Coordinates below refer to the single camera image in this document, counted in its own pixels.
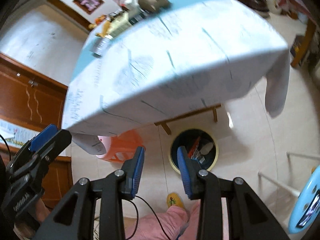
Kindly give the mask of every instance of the stool metal leg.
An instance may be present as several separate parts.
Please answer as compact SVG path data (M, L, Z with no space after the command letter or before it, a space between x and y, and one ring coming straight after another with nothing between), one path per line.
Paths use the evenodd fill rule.
M300 153L291 153L291 152L287 152L287 156L289 157L290 155L292 155L292 156L296 156L296 157L305 158L305 159L311 159L311 160L317 160L317 161L320 161L320 156L305 155L305 154L300 154Z
M278 181L278 180L275 180L275 179L272 179L270 177L268 177L267 175L261 173L261 172L258 172L258 176L259 177L264 177L265 179L269 180L270 182L272 182L273 184L276 184L277 186L285 189L286 191L290 192L293 196L295 197L299 197L300 196L300 191L294 189L293 187L289 187L288 185Z

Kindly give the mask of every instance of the blue gripper pad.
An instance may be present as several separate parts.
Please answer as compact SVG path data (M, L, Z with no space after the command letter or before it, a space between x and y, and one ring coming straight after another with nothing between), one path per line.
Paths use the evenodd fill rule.
M40 150L57 132L58 128L54 124L49 124L41 133L32 139L29 147L30 152Z
M123 199L132 200L138 192L144 163L144 148L138 147L132 159L126 160L121 169L125 172L125 181L120 185Z
M201 198L204 193L204 183L197 176L201 170L200 164L196 160L189 159L184 146L178 148L177 157L185 193L191 200Z

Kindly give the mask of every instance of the blue plastic stool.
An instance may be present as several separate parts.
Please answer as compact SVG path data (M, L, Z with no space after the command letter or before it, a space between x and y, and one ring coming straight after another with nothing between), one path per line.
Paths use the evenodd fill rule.
M287 153L287 155L320 160L320 157L318 156L308 156L295 153ZM264 177L277 186L282 187L298 198L289 220L288 231L290 234L299 233L313 223L320 211L320 166L318 166L318 168L316 168L312 173L309 181L301 192L283 184L282 182L274 180L261 172L259 172L258 175L260 177Z

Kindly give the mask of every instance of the yellow slipper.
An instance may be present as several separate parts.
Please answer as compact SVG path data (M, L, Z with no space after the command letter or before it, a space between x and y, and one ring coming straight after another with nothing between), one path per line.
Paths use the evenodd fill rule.
M175 192L170 193L167 196L167 205L168 205L168 208L171 207L171 206L177 206L177 207L180 207L180 208L184 209L183 202L182 202L181 198Z

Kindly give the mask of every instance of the person's hand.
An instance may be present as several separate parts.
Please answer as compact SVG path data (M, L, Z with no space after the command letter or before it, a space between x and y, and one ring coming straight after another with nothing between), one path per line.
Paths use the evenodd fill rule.
M35 205L36 208L36 220L42 223L47 216L49 216L50 211L44 205L42 199L39 199ZM31 238L36 233L33 229L27 226L25 223L15 223L14 231L20 239Z

